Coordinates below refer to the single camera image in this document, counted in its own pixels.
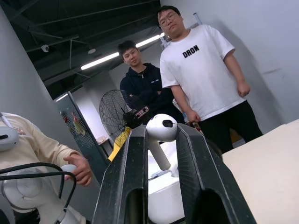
glasses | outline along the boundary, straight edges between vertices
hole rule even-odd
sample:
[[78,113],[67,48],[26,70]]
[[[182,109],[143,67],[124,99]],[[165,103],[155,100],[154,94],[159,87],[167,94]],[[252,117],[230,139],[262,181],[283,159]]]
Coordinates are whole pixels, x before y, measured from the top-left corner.
[[161,27],[167,27],[168,22],[172,22],[172,21],[174,21],[175,18],[176,18],[176,14],[175,14],[175,13],[170,13],[170,14],[168,14],[165,18],[163,18],[163,19],[161,19],[161,20],[159,21],[160,26],[161,26]]

beige sweater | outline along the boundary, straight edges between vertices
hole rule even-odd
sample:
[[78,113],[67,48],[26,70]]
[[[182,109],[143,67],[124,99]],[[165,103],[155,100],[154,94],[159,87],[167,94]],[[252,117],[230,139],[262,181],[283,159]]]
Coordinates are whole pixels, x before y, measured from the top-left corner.
[[[12,150],[0,152],[0,169],[34,162],[47,162],[62,166],[68,164],[63,160],[64,157],[71,153],[79,154],[77,151],[44,135],[30,121],[14,114],[3,113],[3,115],[14,128],[17,128],[19,141]],[[1,119],[0,126],[6,126]],[[86,223],[83,216],[72,207],[69,206],[68,208],[80,221],[80,224]]]

black fan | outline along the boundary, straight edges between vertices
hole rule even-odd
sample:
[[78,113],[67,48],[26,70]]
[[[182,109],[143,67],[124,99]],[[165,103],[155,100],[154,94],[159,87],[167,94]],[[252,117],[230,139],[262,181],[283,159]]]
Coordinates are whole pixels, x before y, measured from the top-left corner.
[[111,90],[105,93],[100,102],[101,121],[119,147],[127,136],[123,132],[147,124],[151,119],[150,109],[141,100],[121,90]]

young man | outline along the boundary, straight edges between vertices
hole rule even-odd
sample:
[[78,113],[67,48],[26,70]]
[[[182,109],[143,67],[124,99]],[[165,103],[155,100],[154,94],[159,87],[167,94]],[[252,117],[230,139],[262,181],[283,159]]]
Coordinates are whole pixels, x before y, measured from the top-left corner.
[[171,90],[162,89],[160,69],[150,63],[142,63],[141,53],[133,41],[120,44],[118,52],[123,61],[130,65],[120,89],[137,96],[150,108],[153,116],[164,113],[172,116],[178,123],[185,123],[183,114],[172,103]]
[[[77,167],[73,171],[77,184],[83,186],[90,184],[92,171],[87,159],[80,153],[47,137],[25,118],[10,113],[2,114],[8,119],[13,128],[18,131],[19,141],[11,150],[0,152],[0,169],[35,162],[52,163],[58,166],[74,164]],[[0,119],[0,126],[6,126],[2,119]],[[80,224],[90,223],[72,207],[69,206],[68,209],[74,214]],[[29,214],[15,212],[15,219],[18,224],[39,223],[37,217],[38,213],[36,211]]]
[[199,122],[204,135],[222,152],[233,149],[229,128],[246,142],[260,137],[262,132],[244,99],[250,87],[233,55],[234,47],[208,25],[187,30],[173,6],[163,6],[157,16],[161,29],[172,39],[161,54],[162,84],[171,87],[188,120]]

neck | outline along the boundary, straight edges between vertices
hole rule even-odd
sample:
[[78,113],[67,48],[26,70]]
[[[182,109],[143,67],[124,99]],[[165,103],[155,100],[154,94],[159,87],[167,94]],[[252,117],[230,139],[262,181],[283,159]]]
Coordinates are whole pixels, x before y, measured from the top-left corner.
[[136,65],[136,66],[134,66],[134,67],[131,67],[131,68],[132,68],[135,72],[140,73],[140,72],[142,72],[142,71],[145,70],[146,66],[145,66],[144,64],[140,63],[140,64],[138,64],[138,65]]
[[172,41],[180,41],[180,40],[183,40],[185,37],[187,37],[190,33],[190,30],[189,29],[185,29],[178,37],[174,37],[172,39]]

